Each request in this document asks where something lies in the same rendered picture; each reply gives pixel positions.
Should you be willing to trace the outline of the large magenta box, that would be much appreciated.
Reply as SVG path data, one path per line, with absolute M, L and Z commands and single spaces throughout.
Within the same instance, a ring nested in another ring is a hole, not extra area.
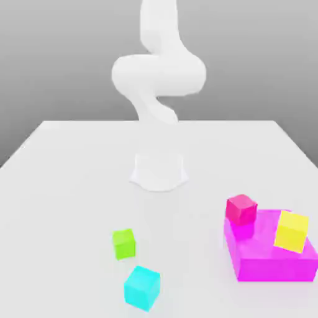
M 274 246 L 281 211 L 261 209 L 254 223 L 224 219 L 224 235 L 238 281 L 313 281 L 318 253 L 306 240 L 302 253 Z

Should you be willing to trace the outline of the small green cube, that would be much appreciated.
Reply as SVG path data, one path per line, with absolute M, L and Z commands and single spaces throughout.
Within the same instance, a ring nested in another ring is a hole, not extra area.
M 112 242 L 117 260 L 135 256 L 136 242 L 132 229 L 114 231 L 112 234 Z

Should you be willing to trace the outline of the small yellow cube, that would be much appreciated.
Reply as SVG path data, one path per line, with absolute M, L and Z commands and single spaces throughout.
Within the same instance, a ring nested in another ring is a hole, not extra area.
M 304 250 L 309 218 L 291 211 L 282 210 L 275 234 L 274 246 L 294 253 Z

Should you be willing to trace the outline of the small pink cube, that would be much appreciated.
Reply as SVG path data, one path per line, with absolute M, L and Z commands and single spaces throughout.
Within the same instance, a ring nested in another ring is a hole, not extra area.
M 257 216 L 258 204 L 245 194 L 228 198 L 225 216 L 233 224 L 247 225 L 254 223 Z

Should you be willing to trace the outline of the small cyan cube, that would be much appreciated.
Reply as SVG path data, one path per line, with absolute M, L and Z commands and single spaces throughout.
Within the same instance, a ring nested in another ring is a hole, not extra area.
M 149 311 L 161 290 L 161 275 L 136 266 L 124 283 L 124 299 L 127 304 Z

